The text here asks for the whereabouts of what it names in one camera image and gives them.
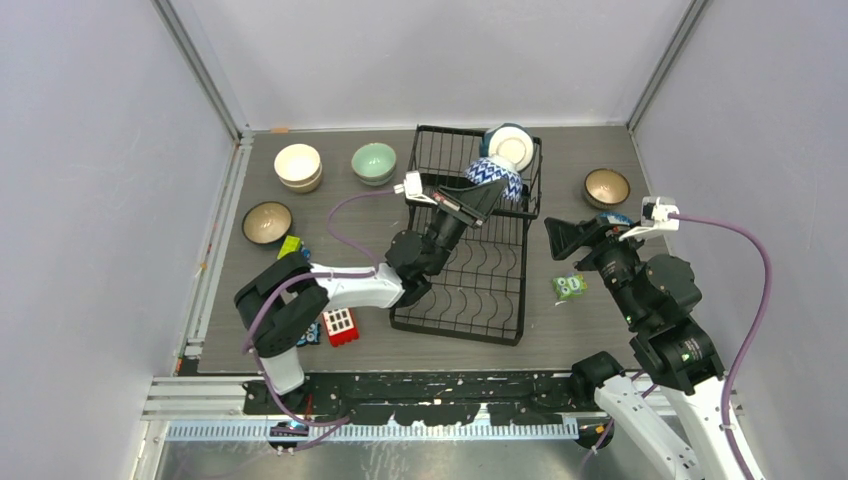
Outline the blue white zigzag bowl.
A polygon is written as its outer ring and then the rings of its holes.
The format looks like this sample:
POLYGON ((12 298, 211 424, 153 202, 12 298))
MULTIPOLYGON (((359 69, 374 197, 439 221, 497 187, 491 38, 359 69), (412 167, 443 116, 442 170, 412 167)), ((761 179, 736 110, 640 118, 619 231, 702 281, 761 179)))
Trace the blue white zigzag bowl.
POLYGON ((498 155, 480 157, 471 162, 465 169, 464 175, 475 185, 505 179, 507 181, 507 187, 504 189, 502 196, 513 202, 518 202, 522 197, 522 177, 515 165, 504 157, 498 155))

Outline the white blue floral bowl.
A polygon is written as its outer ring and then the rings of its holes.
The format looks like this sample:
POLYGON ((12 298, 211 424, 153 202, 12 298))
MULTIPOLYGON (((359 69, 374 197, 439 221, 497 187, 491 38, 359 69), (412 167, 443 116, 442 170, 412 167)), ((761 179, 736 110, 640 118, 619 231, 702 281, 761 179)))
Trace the white blue floral bowl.
POLYGON ((634 222, 629 217, 618 212, 602 212, 599 214, 599 217, 606 219, 610 224, 613 225, 622 225, 625 227, 630 227, 634 224, 634 222))

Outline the black patterned rim bowl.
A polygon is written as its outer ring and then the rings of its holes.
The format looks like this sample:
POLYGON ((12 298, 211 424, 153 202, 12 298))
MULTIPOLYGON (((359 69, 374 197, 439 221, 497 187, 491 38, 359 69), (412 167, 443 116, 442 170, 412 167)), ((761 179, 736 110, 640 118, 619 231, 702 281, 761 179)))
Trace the black patterned rim bowl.
POLYGON ((631 194, 628 179, 620 172, 609 168, 590 171, 584 178, 584 199, 593 207, 611 210, 624 203, 631 194))

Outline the teal bowl white base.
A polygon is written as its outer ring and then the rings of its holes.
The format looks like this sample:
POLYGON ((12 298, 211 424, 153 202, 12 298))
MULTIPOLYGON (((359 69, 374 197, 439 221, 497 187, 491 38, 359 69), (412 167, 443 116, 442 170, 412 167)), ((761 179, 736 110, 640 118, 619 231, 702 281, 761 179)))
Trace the teal bowl white base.
POLYGON ((533 137, 515 123, 503 123, 486 130, 479 147, 481 157, 504 158, 518 172, 523 172, 532 163, 535 151, 533 137))

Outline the light green bowl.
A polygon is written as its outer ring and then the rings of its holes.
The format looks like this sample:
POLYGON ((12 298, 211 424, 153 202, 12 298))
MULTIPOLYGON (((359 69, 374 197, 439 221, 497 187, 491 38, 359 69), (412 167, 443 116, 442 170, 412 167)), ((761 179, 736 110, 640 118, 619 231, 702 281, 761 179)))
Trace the light green bowl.
POLYGON ((354 173, 361 179, 382 180, 395 170, 395 150, 384 143, 369 143, 355 151, 351 159, 354 173))

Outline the beige bowl with flower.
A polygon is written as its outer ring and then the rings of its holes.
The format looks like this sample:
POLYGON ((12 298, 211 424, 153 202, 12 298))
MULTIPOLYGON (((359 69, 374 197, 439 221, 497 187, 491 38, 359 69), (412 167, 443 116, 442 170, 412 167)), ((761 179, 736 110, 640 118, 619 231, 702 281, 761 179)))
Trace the beige bowl with flower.
POLYGON ((273 168, 282 182, 302 184, 309 183, 319 176, 322 162, 314 147, 298 143, 280 150, 275 156, 273 168))

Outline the dark blue glazed bowl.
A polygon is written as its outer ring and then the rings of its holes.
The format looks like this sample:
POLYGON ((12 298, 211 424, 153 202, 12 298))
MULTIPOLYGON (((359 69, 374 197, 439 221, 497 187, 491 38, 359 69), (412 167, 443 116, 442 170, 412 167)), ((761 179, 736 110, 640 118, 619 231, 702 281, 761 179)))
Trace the dark blue glazed bowl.
POLYGON ((241 231, 256 245, 282 241, 293 225, 291 210, 284 204, 266 201, 252 207, 243 217, 241 231))

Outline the pale green striped bowl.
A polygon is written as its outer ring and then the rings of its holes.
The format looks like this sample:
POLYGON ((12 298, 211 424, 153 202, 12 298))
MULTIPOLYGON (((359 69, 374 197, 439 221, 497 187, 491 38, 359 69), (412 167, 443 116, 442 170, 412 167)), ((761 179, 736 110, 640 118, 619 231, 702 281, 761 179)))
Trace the pale green striped bowl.
POLYGON ((358 179, 365 185, 370 187, 378 187, 388 184, 393 180, 394 175, 384 175, 380 177, 358 176, 358 179))

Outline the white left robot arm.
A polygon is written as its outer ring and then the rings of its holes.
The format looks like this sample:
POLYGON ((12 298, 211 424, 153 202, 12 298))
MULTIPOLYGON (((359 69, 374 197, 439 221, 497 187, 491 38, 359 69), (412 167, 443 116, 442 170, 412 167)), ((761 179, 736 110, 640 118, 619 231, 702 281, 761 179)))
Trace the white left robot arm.
POLYGON ((258 362, 268 400, 280 412, 298 412, 307 398, 296 343, 323 313, 343 308, 410 306, 431 289, 431 279, 451 258, 468 228, 481 227, 508 189, 505 178, 466 188, 439 187, 426 194, 418 172, 388 189, 390 195, 421 199, 432 209, 424 232, 403 230, 385 259, 369 267, 328 267, 289 253, 234 297, 247 330, 242 351, 258 362))

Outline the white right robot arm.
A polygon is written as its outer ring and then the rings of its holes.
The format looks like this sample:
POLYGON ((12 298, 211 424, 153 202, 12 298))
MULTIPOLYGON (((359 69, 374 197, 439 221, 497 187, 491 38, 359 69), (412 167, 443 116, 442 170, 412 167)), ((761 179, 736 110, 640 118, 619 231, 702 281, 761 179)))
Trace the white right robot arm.
POLYGON ((569 379, 574 403, 600 408, 629 435, 663 479, 762 479, 730 400, 739 367, 726 369, 713 341, 691 315, 702 293, 690 264, 668 254, 647 261, 644 239, 678 230, 676 208, 639 223, 598 215, 580 223, 547 218, 551 256, 588 254, 578 271, 596 271, 624 317, 630 346, 681 422, 680 437, 647 403, 622 366, 606 351, 575 363, 569 379))

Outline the green owl puzzle piece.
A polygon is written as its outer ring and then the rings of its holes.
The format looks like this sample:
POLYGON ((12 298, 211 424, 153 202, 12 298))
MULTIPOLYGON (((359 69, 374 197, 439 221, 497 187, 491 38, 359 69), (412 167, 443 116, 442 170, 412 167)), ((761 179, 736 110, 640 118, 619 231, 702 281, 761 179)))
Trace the green owl puzzle piece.
POLYGON ((552 279, 552 288, 556 296, 556 303, 568 302, 572 297, 578 297, 588 290, 584 276, 572 273, 566 276, 552 279))

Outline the red white toy block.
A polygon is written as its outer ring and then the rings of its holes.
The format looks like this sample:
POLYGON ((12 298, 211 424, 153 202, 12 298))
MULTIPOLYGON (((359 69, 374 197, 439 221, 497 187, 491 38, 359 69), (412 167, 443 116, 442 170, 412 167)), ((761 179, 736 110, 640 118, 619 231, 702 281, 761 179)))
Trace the red white toy block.
POLYGON ((359 339, 359 329, 350 308, 323 312, 322 318, 332 347, 339 347, 359 339))

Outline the toy truck with green block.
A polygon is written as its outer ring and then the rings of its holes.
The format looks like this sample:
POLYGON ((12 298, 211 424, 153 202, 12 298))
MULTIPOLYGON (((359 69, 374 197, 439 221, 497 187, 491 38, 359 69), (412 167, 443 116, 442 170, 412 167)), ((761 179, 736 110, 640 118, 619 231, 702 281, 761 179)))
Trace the toy truck with green block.
POLYGON ((311 257, 310 250, 305 246, 303 240, 300 237, 294 235, 287 235, 283 240, 283 243, 277 253, 276 258, 282 259, 286 255, 293 252, 300 253, 307 260, 309 260, 311 257))

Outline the blue owl puzzle piece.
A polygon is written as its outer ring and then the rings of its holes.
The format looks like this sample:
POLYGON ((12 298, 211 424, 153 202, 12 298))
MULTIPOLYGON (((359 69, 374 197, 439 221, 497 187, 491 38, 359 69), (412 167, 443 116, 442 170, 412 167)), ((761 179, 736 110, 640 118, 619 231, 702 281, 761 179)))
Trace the blue owl puzzle piece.
POLYGON ((319 345, 321 343, 321 326, 319 323, 313 323, 309 326, 306 332, 297 341, 297 347, 307 345, 319 345))

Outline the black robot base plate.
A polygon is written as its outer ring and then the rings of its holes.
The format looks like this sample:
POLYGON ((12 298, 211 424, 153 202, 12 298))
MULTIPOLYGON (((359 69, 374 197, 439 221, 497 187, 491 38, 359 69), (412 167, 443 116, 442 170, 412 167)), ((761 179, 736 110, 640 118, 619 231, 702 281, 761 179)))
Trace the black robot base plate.
POLYGON ((468 425, 487 413, 495 426, 552 425, 559 416, 600 414, 576 395, 568 372, 312 373, 282 396, 287 410, 320 424, 468 425))

